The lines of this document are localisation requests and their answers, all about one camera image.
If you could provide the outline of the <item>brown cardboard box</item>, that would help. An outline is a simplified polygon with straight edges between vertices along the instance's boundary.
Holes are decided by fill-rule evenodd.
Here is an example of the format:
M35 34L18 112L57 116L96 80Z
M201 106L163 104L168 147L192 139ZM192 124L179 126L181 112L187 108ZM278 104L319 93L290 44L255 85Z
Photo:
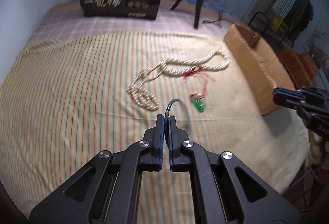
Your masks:
M273 101L275 88L295 90L293 80L272 47L258 33L232 24L224 42L241 68L260 113L270 114L280 107Z

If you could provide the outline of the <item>orange patterned stool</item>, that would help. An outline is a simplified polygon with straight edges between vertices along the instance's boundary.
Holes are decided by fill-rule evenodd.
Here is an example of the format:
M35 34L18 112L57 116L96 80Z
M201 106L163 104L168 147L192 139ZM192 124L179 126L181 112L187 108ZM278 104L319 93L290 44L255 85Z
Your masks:
M278 54L278 57L288 71L296 89L316 86L315 76L319 73L319 69L308 51L298 54L293 49L285 49Z

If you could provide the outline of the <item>yellow box on rack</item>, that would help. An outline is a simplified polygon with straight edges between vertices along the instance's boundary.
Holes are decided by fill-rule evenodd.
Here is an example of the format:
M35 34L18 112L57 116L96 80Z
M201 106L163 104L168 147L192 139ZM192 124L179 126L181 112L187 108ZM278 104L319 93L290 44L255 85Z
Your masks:
M287 30L287 25L280 17L274 17L272 21L272 31L276 32L285 32Z

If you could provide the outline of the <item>black metal clothes rack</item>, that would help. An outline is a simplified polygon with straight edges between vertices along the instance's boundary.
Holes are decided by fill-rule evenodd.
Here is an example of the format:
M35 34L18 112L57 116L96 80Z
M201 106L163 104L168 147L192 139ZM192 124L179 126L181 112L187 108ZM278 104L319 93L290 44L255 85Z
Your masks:
M287 25L285 32L272 31L274 17L280 17ZM313 5L310 0L255 0L247 20L251 29L275 44L293 48L313 20Z

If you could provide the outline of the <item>yellow striped bed sheet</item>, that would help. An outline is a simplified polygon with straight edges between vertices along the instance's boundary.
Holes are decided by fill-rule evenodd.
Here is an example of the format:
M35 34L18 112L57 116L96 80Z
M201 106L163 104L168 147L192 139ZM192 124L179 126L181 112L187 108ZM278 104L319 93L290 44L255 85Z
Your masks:
M30 41L1 85L1 182L18 209L28 216L99 151L142 139L174 98L189 110L175 104L171 113L190 139L232 152L284 192L307 156L308 132L292 110L262 116L235 60L210 75L204 113L189 99L204 86L198 76L146 83L156 112L127 93L140 70L166 57L200 59L216 49L228 51L220 38L142 31Z

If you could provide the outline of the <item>pink checkered blanket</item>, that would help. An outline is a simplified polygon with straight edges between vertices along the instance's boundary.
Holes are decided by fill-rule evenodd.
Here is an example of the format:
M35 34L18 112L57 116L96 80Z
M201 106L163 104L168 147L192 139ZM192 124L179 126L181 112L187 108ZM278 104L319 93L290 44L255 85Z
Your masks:
M170 10L173 4L173 1L162 0L154 21L140 18L84 17L79 3L59 4L45 14L30 40L69 40L128 30L196 33L222 38L234 23L247 26L240 19L227 13L222 15L220 25L203 23L215 21L219 15L214 10L202 8L199 26L194 29L195 6L183 2L175 10Z

